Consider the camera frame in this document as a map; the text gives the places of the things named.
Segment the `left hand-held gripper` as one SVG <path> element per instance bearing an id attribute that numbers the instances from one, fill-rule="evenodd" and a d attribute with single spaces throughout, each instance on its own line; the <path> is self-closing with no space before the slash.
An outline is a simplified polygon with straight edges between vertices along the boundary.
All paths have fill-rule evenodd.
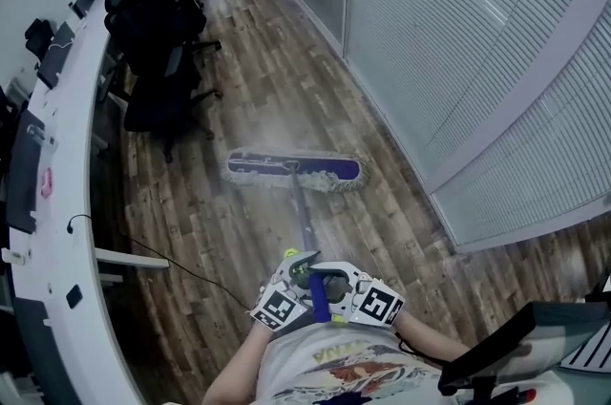
<path id="1" fill-rule="evenodd" d="M 269 330 L 285 329 L 308 312 L 312 296 L 307 280 L 293 283 L 297 269 L 311 264 L 319 250 L 297 252 L 283 259 L 265 286 L 260 287 L 250 317 Z"/>

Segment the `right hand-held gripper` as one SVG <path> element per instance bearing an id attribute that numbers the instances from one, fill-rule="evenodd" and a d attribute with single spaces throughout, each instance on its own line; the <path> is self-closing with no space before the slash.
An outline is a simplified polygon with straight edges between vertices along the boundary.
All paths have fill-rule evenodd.
<path id="1" fill-rule="evenodd" d="M 369 327 L 392 327 L 405 299 L 382 280 L 372 278 L 349 262 L 321 262 L 309 267 L 311 274 L 340 277 L 351 290 L 326 290 L 329 311 L 348 323 Z"/>

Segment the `person's right forearm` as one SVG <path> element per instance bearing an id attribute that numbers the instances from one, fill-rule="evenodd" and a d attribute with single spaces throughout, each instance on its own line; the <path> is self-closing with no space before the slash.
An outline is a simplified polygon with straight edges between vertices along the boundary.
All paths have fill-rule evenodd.
<path id="1" fill-rule="evenodd" d="M 404 310 L 395 318 L 394 328 L 413 352 L 441 366 L 454 362 L 470 350 L 465 344 L 429 327 Z"/>

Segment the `person's left forearm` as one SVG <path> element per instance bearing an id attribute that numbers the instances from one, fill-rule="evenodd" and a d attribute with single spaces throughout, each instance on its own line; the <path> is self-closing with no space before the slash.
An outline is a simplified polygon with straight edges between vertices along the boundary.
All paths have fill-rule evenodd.
<path id="1" fill-rule="evenodd" d="M 236 354 L 208 387 L 201 405 L 247 405 L 256 389 L 272 336 L 272 330 L 255 323 Z"/>

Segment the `wooden floor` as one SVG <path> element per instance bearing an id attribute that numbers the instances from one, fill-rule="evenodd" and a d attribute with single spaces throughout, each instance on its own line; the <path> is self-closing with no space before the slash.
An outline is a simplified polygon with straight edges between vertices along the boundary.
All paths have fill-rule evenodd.
<path id="1" fill-rule="evenodd" d="M 199 128 L 171 161 L 146 134 L 123 129 L 106 101 L 95 130 L 109 141 L 91 159 L 95 243 L 172 259 L 166 270 L 123 268 L 106 301 L 145 405 L 200 405 L 245 338 L 246 309 L 284 252 L 301 242 L 286 189 L 221 178 L 236 147 L 318 149 L 362 157 L 370 183 L 346 194 L 310 193 L 319 246 L 405 295 L 414 314 L 467 345 L 530 301 L 580 298 L 611 273 L 611 214 L 514 245 L 452 254 L 407 161 L 351 74 L 293 0 L 202 0 L 218 52 L 197 58 L 209 99 Z"/>

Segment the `person's left neon shoe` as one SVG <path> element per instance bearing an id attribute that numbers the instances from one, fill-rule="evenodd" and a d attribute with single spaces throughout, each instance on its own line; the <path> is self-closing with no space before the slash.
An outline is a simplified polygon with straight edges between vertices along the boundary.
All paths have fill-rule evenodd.
<path id="1" fill-rule="evenodd" d="M 302 251 L 299 251 L 296 248 L 287 249 L 284 252 L 284 258 L 289 257 L 290 255 L 293 255 L 293 254 L 295 254 L 297 252 L 302 252 Z M 288 282 L 290 285 L 292 285 L 293 283 L 296 283 L 298 280 L 300 280 L 300 281 L 307 280 L 307 285 L 308 285 L 308 265 L 307 266 L 299 267 L 297 269 L 296 277 L 292 281 L 286 281 L 286 282 Z"/>

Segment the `person's white printed t-shirt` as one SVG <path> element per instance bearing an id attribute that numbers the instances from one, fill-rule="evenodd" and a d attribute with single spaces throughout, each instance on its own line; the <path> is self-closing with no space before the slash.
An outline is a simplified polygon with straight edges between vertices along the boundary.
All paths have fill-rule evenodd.
<path id="1" fill-rule="evenodd" d="M 457 405 L 388 331 L 314 324 L 273 336 L 247 405 Z"/>

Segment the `black body-worn device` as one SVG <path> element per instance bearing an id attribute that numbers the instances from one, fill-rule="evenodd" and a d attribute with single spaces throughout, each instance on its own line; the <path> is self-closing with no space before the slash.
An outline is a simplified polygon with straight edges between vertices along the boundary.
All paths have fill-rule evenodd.
<path id="1" fill-rule="evenodd" d="M 553 369 L 609 320 L 604 303 L 529 303 L 445 365 L 438 391 L 457 405 L 574 405 Z"/>

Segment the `narrow white window blinds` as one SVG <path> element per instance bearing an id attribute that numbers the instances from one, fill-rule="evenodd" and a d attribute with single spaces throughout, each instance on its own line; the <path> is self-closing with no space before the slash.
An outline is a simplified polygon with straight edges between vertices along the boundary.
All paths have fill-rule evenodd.
<path id="1" fill-rule="evenodd" d="M 510 244 L 611 211 L 611 0 L 534 103 L 432 198 L 458 246 Z"/>

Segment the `long white curved desk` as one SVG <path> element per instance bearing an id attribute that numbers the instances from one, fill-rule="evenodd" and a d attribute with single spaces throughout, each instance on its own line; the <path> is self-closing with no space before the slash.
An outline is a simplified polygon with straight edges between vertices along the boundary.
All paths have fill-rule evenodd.
<path id="1" fill-rule="evenodd" d="M 34 87 L 28 110 L 44 122 L 57 147 L 41 152 L 40 175 L 53 171 L 53 193 L 36 197 L 32 234 L 10 231 L 16 297 L 41 302 L 52 336 L 61 404 L 148 405 L 116 339 L 98 272 L 101 262 L 166 269 L 168 260 L 95 246 L 90 198 L 90 155 L 95 97 L 109 34 L 104 0 L 73 20 L 74 43 L 58 84 Z M 70 309 L 66 294 L 83 298 Z"/>

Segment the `black slatted rack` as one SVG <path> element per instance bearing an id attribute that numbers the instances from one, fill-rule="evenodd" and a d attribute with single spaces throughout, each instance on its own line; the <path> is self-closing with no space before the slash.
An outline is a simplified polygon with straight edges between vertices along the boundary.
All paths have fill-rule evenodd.
<path id="1" fill-rule="evenodd" d="M 564 358 L 560 366 L 578 372 L 611 373 L 611 322 Z"/>

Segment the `black mesh office chair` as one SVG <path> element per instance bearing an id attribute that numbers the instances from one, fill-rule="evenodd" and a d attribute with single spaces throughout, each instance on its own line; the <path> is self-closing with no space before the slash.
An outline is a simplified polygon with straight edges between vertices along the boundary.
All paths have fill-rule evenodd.
<path id="1" fill-rule="evenodd" d="M 223 98 L 216 88 L 194 94 L 201 82 L 194 53 L 219 51 L 221 42 L 198 42 L 176 0 L 105 0 L 104 7 L 104 25 L 137 79 L 131 93 L 119 93 L 127 102 L 124 129 L 158 136 L 171 163 L 180 128 L 197 121 L 193 109 L 210 96 Z"/>

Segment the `wide white window blinds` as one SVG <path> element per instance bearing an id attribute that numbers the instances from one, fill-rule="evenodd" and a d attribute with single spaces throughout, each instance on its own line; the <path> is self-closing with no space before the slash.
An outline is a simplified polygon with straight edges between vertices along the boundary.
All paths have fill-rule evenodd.
<path id="1" fill-rule="evenodd" d="M 347 59 L 426 179 L 522 79 L 573 0 L 350 0 Z"/>

